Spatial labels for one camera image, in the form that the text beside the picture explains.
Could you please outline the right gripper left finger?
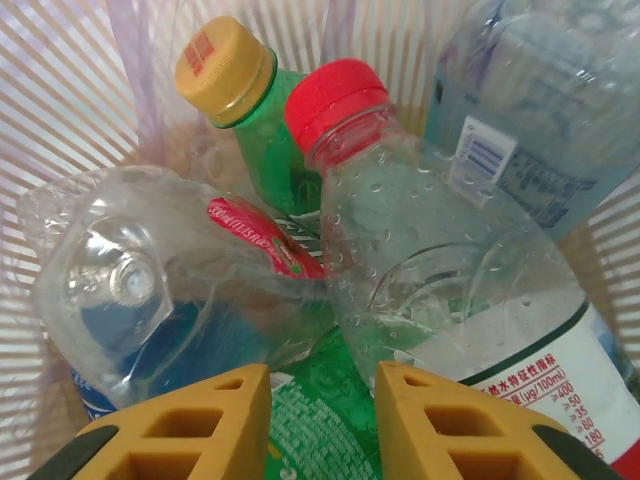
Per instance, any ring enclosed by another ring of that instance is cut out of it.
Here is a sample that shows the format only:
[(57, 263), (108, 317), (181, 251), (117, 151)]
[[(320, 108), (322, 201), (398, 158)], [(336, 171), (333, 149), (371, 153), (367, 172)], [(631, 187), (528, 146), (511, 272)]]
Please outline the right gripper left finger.
[(250, 364), (95, 420), (35, 479), (262, 479), (269, 369)]

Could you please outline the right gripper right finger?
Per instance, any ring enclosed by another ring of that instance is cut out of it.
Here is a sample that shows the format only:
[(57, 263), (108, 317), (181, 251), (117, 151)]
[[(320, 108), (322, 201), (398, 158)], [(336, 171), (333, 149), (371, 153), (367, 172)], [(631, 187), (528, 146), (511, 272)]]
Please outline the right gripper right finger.
[(386, 479), (616, 479), (546, 415), (397, 362), (377, 366), (375, 409)]

